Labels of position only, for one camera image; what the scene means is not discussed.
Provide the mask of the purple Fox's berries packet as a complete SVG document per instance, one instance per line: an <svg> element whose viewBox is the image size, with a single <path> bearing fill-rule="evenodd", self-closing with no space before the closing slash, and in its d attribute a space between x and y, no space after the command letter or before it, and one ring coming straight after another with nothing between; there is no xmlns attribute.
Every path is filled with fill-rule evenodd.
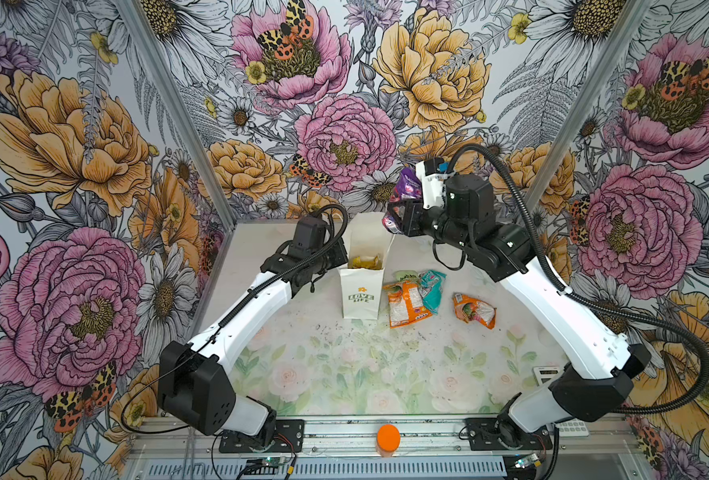
<svg viewBox="0 0 709 480"><path fill-rule="evenodd" d="M400 172L383 217L388 232L408 237L421 234L420 220L424 212L423 190L416 171L406 167Z"/></svg>

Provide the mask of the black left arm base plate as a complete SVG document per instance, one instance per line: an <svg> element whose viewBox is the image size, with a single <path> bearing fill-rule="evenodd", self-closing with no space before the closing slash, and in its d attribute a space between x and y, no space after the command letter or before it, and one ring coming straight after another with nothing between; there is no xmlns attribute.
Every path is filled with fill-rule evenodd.
<svg viewBox="0 0 709 480"><path fill-rule="evenodd" d="M272 430L264 428L257 436L227 431L220 436L218 452L222 454L300 453L304 445L306 421L274 420Z"/></svg>

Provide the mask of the white paper bag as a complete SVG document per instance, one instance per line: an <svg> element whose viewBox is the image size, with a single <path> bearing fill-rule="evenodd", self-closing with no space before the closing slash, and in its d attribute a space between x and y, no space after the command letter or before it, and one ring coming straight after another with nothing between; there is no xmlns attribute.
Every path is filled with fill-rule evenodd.
<svg viewBox="0 0 709 480"><path fill-rule="evenodd" d="M338 268L342 287L342 318L377 320L380 311L385 267L394 234L383 225L381 212L359 213L348 224L344 247L348 262L357 256L381 256L382 270L350 269L348 262Z"/></svg>

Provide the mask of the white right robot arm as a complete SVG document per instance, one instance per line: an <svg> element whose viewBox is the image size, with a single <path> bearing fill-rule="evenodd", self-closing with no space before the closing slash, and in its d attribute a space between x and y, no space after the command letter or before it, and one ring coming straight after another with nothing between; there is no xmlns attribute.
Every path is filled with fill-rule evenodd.
<svg viewBox="0 0 709 480"><path fill-rule="evenodd" d="M464 260L520 300L569 358L558 377L506 405L498 430L515 435L572 419L594 422L622 407L634 378L650 362L648 349L628 344L623 334L570 299L562 280L550 278L552 264L540 262L539 240L518 224L496 220L488 182L474 175L418 179L411 170L406 174L391 195L388 228L460 250Z"/></svg>

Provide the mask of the yellow snack packet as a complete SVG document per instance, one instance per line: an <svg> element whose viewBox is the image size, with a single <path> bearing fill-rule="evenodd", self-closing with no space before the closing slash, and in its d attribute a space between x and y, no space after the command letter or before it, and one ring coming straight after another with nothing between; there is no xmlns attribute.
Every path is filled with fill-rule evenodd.
<svg viewBox="0 0 709 480"><path fill-rule="evenodd" d="M357 256L348 262L350 269L382 270L383 260L381 256Z"/></svg>

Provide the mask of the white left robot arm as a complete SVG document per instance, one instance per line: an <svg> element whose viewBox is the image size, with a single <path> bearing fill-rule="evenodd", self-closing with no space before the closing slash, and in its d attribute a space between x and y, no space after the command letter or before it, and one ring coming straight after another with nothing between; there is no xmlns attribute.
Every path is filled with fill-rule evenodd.
<svg viewBox="0 0 709 480"><path fill-rule="evenodd" d="M265 448L276 436L276 411L240 396L228 374L240 352L280 308L304 287L348 261L344 234L348 214L336 221L324 211L296 224L260 266L236 303L211 326L186 343L170 342L160 354L158 407L204 435L242 434Z"/></svg>

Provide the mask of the orange snack packet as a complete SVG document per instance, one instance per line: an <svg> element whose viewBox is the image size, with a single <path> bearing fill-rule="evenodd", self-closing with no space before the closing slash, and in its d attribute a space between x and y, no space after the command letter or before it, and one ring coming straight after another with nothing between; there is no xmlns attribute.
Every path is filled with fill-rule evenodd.
<svg viewBox="0 0 709 480"><path fill-rule="evenodd" d="M405 280L383 287L388 296L390 328L408 326L433 316L426 308L419 284Z"/></svg>
<svg viewBox="0 0 709 480"><path fill-rule="evenodd" d="M477 322L490 330L495 327L497 310L491 304L462 293L455 293L453 302L458 320L465 323Z"/></svg>

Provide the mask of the teal snack packet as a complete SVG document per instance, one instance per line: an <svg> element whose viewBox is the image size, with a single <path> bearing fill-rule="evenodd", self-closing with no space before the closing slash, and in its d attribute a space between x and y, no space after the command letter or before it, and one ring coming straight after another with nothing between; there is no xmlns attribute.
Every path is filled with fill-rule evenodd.
<svg viewBox="0 0 709 480"><path fill-rule="evenodd" d="M436 315L440 311L443 298L443 285L446 274L436 270L427 270L419 277L420 294L424 306Z"/></svg>

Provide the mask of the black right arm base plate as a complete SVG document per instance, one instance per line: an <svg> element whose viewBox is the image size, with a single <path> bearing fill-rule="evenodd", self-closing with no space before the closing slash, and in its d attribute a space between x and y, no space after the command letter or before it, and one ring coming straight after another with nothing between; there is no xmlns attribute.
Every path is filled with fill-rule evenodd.
<svg viewBox="0 0 709 480"><path fill-rule="evenodd" d="M509 420L496 417L466 418L461 437L468 440L473 451L545 452L553 448L546 427L535 433L527 433Z"/></svg>

